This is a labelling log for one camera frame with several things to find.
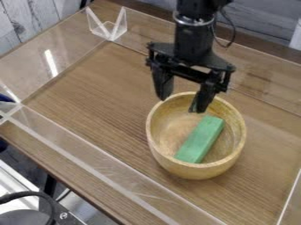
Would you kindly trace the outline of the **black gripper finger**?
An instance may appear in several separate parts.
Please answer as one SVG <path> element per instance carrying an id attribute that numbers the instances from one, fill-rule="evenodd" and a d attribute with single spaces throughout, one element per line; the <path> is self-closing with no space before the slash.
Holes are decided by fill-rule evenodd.
<path id="1" fill-rule="evenodd" d="M 190 113 L 203 113 L 215 97 L 215 84 L 214 83 L 203 83 L 201 85 L 199 91 L 195 94 L 195 97 L 191 101 L 191 105 L 189 108 Z"/>
<path id="2" fill-rule="evenodd" d="M 155 68 L 151 71 L 151 76 L 157 96 L 161 100 L 165 100 L 173 93 L 174 76 L 167 70 L 162 68 Z"/>

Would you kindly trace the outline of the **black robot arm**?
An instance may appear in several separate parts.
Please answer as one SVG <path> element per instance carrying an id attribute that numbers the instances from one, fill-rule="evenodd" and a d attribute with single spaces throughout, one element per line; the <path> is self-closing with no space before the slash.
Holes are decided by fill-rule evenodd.
<path id="1" fill-rule="evenodd" d="M 199 84 L 191 101 L 190 111 L 203 113 L 215 95 L 229 88 L 235 66 L 215 55 L 213 44 L 217 15 L 233 0 L 178 0 L 173 13 L 175 36 L 171 43 L 147 44 L 154 90 L 159 99 L 173 93 L 174 78 L 178 76 Z"/>

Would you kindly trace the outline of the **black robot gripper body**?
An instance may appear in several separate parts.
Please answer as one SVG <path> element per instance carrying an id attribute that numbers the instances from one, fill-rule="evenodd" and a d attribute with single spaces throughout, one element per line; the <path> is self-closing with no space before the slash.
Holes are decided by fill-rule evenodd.
<path id="1" fill-rule="evenodd" d="M 237 68 L 213 51 L 213 41 L 217 39 L 215 13 L 206 18 L 193 18 L 175 12 L 174 19 L 174 42 L 147 44 L 146 64 L 150 70 L 162 68 L 173 76 L 179 76 L 199 85 L 214 83 L 217 93 L 226 92 Z"/>

